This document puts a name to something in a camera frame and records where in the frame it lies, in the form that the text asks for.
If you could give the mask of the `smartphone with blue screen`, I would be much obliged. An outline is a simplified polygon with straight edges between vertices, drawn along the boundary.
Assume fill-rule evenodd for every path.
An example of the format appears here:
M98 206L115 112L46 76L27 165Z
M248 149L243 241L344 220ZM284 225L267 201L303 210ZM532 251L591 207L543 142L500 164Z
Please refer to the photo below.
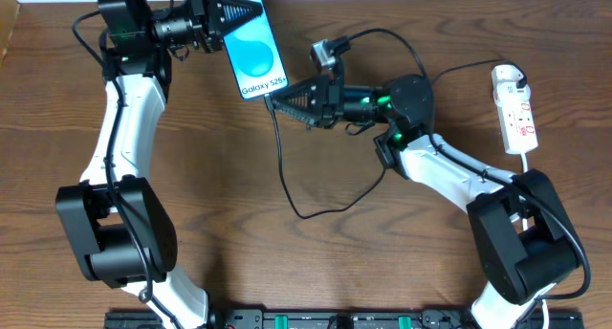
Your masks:
M260 16L225 36L230 64L243 100L254 100L289 85L263 0Z

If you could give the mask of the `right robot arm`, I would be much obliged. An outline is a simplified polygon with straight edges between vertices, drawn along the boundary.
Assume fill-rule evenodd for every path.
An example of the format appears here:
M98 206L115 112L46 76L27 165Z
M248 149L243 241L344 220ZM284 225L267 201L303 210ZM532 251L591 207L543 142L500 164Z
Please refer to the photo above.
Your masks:
M591 276L585 250L550 179L484 164L432 132L427 77L399 77L383 87L345 86L312 77L265 97L271 113L329 129L338 121L387 124L374 143L383 169L428 186L464 211L488 282L469 308L472 328L515 328L532 309L555 299L552 289L577 269Z

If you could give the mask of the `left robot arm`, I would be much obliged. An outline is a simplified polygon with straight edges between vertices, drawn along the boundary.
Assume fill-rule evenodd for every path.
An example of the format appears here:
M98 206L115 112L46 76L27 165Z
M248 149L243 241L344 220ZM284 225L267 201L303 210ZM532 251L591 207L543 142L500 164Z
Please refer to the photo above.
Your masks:
M91 55L100 65L106 110L93 157L55 209L85 278L135 296L164 328L221 328L208 293L178 264L175 227L149 182L155 132L172 63L218 52L229 33L263 14L251 0L97 0L105 22Z

